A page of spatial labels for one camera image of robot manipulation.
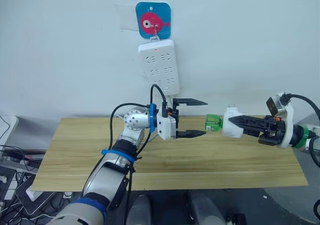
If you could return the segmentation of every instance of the power strip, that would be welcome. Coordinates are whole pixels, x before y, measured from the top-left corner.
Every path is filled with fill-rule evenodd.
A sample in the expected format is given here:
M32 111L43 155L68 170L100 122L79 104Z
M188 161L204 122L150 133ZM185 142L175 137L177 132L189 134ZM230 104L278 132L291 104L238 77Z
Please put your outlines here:
M166 39L142 44L138 54L150 84L157 84L166 96L180 92L174 41Z

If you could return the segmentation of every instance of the green box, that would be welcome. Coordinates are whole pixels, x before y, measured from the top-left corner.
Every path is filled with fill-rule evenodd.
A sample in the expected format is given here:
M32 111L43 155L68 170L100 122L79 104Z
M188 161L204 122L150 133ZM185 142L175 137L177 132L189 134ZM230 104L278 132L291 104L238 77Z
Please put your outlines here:
M222 129L224 121L216 114L207 114L204 122L204 128L207 131L216 132Z

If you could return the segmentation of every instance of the white wall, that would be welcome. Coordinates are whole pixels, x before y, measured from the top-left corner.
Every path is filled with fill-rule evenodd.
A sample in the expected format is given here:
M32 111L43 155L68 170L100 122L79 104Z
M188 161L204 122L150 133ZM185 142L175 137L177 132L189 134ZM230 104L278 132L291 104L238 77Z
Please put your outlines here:
M60 118L148 102L146 41L119 29L114 8L140 1L170 4L179 96L209 103L184 114L266 114L280 91L320 104L319 0L0 0L0 114L20 117L11 145L45 149ZM293 105L297 119L312 112Z

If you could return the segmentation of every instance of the pink fish logo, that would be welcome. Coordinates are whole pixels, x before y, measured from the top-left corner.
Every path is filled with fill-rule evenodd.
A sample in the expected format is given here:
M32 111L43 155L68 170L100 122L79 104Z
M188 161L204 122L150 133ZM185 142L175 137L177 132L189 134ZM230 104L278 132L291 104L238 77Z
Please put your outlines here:
M140 19L140 26L146 34L153 35L155 34L155 29L158 33L164 26L169 27L170 22L164 23L162 19L154 12L146 12Z

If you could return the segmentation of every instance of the light wood tabletop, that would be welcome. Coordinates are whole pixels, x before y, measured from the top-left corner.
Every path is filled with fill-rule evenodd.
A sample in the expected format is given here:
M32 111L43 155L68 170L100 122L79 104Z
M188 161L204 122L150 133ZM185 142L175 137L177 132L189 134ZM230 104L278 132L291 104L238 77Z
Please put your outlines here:
M205 117L181 117L180 131L203 130ZM113 121L115 139L123 129ZM77 192L109 146L109 118L63 118L32 185L35 191ZM133 190L231 189L307 186L291 148L258 139L208 132L195 138L163 141L156 137L135 162Z

